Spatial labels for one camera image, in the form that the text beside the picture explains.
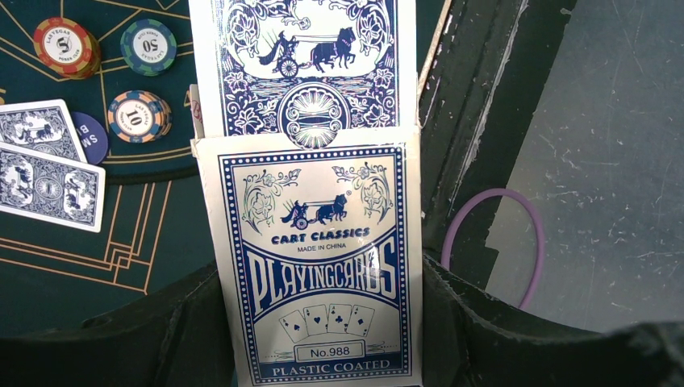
playing card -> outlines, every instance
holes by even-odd
[[[204,121],[202,120],[202,104],[199,101],[197,85],[190,85],[190,111],[193,116],[194,138],[204,138]]]
[[[87,162],[64,100],[0,105],[0,141]]]
[[[100,232],[105,170],[0,143],[0,211]]]
[[[304,308],[304,320],[307,321],[309,336],[327,333],[327,310],[325,305]]]
[[[307,333],[307,323],[302,317],[302,312],[295,310],[294,312],[288,314],[287,316],[280,319],[280,324],[282,325],[287,335],[292,339],[293,343],[298,343],[305,338],[309,337]]]
[[[375,310],[371,308],[355,305],[352,309],[352,317],[349,318],[347,333],[366,337],[370,329],[370,323],[373,321],[374,313]]]
[[[416,122],[415,2],[194,0],[190,13],[206,137],[324,148]]]
[[[328,317],[328,333],[347,333],[349,316],[352,315],[352,306],[344,304],[330,304],[330,316]]]

green poker chip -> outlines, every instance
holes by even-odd
[[[138,20],[128,26],[120,43],[126,64],[147,77],[155,77],[168,70],[178,50],[171,30],[154,19]]]

purple rubber band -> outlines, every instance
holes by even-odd
[[[451,225],[449,226],[449,229],[447,231],[447,235],[444,239],[444,245],[442,245],[442,257],[441,257],[441,264],[444,266],[447,270],[449,270],[450,267],[450,258],[451,258],[451,250],[453,247],[453,241],[456,238],[456,233],[458,232],[458,227],[461,226],[461,223],[463,223],[463,219],[465,219],[465,216],[470,213],[470,211],[475,208],[476,205],[480,204],[481,202],[485,201],[486,199],[489,198],[494,198],[497,196],[504,196],[507,198],[511,198],[516,200],[518,203],[520,203],[525,210],[528,212],[530,215],[530,218],[532,219],[532,225],[534,225],[535,228],[535,234],[536,234],[536,260],[535,260],[535,268],[534,268],[534,273],[532,274],[532,278],[530,278],[530,282],[528,284],[528,289],[525,291],[525,295],[523,297],[523,300],[520,302],[519,308],[520,309],[526,309],[530,301],[532,300],[532,297],[534,296],[534,293],[536,292],[536,288],[539,285],[540,279],[541,279],[541,273],[542,269],[544,266],[544,257],[545,257],[545,252],[544,252],[544,229],[542,227],[542,222],[541,222],[541,216],[539,214],[539,211],[528,201],[523,195],[520,193],[517,193],[513,190],[510,189],[504,189],[504,188],[495,188],[495,189],[488,189],[487,191],[481,192],[477,195],[475,195],[472,199],[468,200],[468,202],[461,208],[458,213],[456,214],[456,217],[453,219]]]

horse-drawn chariot illustration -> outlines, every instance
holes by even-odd
[[[319,222],[325,225],[325,221],[341,221],[347,216],[347,211],[344,210],[344,205],[347,204],[347,198],[344,194],[337,195],[334,200],[322,202],[305,202],[300,205],[299,200],[294,204],[289,205],[290,213],[281,218],[283,223],[290,223],[290,227],[294,227],[300,231],[306,230],[310,223]],[[307,217],[307,210],[309,207],[318,207],[316,216],[313,219]]]
[[[341,28],[338,35],[294,35],[290,40],[285,38],[285,32],[281,31],[273,43],[271,52],[265,56],[259,56],[261,65],[271,65],[274,61],[276,66],[273,73],[280,73],[284,78],[292,79],[299,74],[300,69],[316,67],[321,73],[325,73],[322,65],[330,65],[348,69],[348,65],[354,63],[356,55],[352,54],[352,43],[357,37],[351,27]],[[294,59],[295,49],[300,43],[311,43],[316,46],[311,50],[310,60],[298,64]]]
[[[4,123],[2,132],[17,144],[40,144],[62,138],[62,130],[47,119],[26,117],[19,123]]]

blue poker chip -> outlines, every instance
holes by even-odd
[[[109,137],[104,127],[96,119],[78,111],[71,113],[71,119],[78,132],[88,164],[102,163],[109,150]]]

